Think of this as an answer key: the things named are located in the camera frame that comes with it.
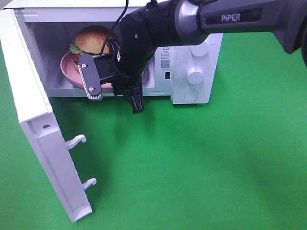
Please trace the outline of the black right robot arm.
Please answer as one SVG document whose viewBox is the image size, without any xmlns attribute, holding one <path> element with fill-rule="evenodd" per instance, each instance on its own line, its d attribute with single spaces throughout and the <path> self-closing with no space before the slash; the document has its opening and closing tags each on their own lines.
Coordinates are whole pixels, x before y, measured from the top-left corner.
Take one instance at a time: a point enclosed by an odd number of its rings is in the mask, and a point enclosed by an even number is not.
<svg viewBox="0 0 307 230">
<path fill-rule="evenodd" d="M 271 32 L 288 54 L 307 56 L 304 0 L 168 0 L 147 3 L 122 17 L 117 67 L 129 82 L 117 90 L 143 110 L 142 72 L 160 46 L 199 45 L 217 33 Z"/>
</svg>

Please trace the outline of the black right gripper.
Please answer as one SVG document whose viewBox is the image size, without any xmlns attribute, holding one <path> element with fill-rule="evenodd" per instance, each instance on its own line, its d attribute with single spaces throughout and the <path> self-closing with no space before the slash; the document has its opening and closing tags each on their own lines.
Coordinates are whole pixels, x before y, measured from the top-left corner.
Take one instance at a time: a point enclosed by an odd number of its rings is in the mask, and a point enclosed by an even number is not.
<svg viewBox="0 0 307 230">
<path fill-rule="evenodd" d="M 154 9 L 138 9 L 127 14 L 119 23 L 122 41 L 117 53 L 118 68 L 129 79 L 113 83 L 115 95 L 122 95 L 132 106 L 133 114 L 144 110 L 142 74 L 157 46 L 150 33 Z"/>
</svg>

